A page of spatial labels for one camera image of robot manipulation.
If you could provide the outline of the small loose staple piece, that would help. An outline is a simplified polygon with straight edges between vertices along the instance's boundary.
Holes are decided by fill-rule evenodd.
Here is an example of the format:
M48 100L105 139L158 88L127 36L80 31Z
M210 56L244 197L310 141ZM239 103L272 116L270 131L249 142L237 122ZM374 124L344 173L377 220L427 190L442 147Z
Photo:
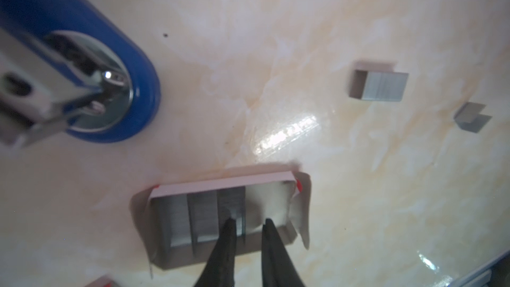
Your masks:
M408 73L356 70L349 96L370 102L400 102L408 78Z

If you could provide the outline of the grey staple box tray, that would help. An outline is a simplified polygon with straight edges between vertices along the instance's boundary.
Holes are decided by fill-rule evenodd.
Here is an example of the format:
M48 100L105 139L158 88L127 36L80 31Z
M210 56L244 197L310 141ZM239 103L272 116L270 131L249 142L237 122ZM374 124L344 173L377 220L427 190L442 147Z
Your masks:
M134 226L150 267L162 271L204 263L225 223L233 226L236 253L258 252L271 219L285 245L310 246L310 175L280 171L157 185L131 198Z

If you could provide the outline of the tiny loose staple piece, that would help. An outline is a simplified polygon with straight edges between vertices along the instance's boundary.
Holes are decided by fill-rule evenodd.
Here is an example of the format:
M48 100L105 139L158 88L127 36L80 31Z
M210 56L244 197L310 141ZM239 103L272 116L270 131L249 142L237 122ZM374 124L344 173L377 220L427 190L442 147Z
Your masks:
M463 131L479 133L492 119L492 116L482 114L485 104L465 102L454 116L454 122Z

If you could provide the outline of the red white staple box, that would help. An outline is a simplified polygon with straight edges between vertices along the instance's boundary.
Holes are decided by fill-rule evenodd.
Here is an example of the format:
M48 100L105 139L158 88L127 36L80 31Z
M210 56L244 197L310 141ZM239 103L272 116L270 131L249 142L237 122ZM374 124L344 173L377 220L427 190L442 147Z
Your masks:
M109 277L101 276L85 287L117 287L118 285Z

